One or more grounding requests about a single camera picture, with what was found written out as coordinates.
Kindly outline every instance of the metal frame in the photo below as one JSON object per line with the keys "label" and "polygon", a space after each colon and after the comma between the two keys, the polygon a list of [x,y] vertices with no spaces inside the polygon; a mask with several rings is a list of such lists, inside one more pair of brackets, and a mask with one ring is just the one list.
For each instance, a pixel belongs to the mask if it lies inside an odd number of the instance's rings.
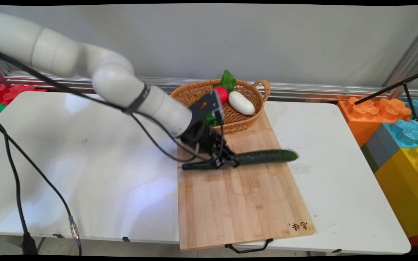
{"label": "metal frame", "polygon": [[[47,73],[43,73],[46,76],[66,84],[68,87],[77,89],[85,93],[94,93],[94,89],[91,85],[91,79],[85,78],[72,78],[65,79],[53,76]],[[176,88],[188,84],[191,82],[204,81],[206,79],[176,79],[176,78],[153,78],[153,77],[138,77],[140,81],[146,84],[154,84],[162,88],[168,94],[174,91]],[[19,84],[34,85],[38,88],[53,88],[47,83],[38,80],[30,74],[19,71],[10,70],[8,64],[0,61],[0,83],[6,86],[16,86]],[[351,97],[364,98],[370,94],[374,94],[380,91],[382,87],[365,87],[365,86],[332,86],[324,84],[295,84],[295,83],[270,83],[271,91],[269,100],[272,101],[304,101],[304,100],[316,100],[316,101],[339,101],[347,100]],[[264,92],[264,87],[259,85],[257,87],[259,91]],[[418,99],[418,89],[410,90],[411,97]],[[374,100],[381,98],[389,98],[390,93],[380,94],[374,97]],[[399,99],[407,101],[403,94]]]}

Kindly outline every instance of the green cucumber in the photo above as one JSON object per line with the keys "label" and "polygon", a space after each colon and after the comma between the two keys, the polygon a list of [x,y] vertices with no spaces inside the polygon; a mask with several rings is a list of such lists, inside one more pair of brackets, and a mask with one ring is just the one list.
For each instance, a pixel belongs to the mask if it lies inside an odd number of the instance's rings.
{"label": "green cucumber", "polygon": [[258,150],[235,154],[232,159],[240,165],[251,165],[260,163],[290,162],[298,158],[298,154],[292,150]]}

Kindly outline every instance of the cutting board handle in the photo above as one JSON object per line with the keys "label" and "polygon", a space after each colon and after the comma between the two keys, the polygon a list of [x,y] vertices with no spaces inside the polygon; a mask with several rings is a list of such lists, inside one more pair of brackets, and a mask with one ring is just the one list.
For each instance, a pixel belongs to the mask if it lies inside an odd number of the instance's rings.
{"label": "cutting board handle", "polygon": [[251,253],[251,252],[257,252],[257,251],[263,251],[264,249],[266,249],[267,245],[272,242],[274,239],[270,238],[266,240],[266,243],[264,244],[264,246],[262,248],[256,248],[256,249],[248,249],[248,250],[243,250],[243,251],[239,251],[236,248],[233,247],[232,244],[226,244],[225,247],[226,248],[230,248],[233,251],[239,253],[239,254],[244,254],[244,253]]}

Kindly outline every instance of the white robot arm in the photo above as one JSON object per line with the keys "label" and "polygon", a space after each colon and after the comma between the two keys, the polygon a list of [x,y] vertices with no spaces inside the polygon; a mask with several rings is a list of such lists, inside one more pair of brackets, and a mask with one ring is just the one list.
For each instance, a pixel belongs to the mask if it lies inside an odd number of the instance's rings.
{"label": "white robot arm", "polygon": [[[0,13],[0,52],[34,69],[64,78],[91,78],[93,88],[106,101],[128,107],[141,94],[130,61],[98,46],[79,43],[22,18]],[[189,126],[190,109],[150,86],[137,110],[160,122],[173,137]]]}

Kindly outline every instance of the orange toy block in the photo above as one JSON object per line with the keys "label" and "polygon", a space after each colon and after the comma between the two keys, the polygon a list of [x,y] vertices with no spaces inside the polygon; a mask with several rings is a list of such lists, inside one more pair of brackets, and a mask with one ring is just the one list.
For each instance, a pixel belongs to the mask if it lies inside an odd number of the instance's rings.
{"label": "orange toy block", "polygon": [[358,100],[360,99],[351,97],[347,101],[339,101],[337,106],[359,147],[369,140],[382,122],[410,119],[411,109],[406,108],[405,103],[398,99],[382,98],[379,102],[367,100],[355,105]]}

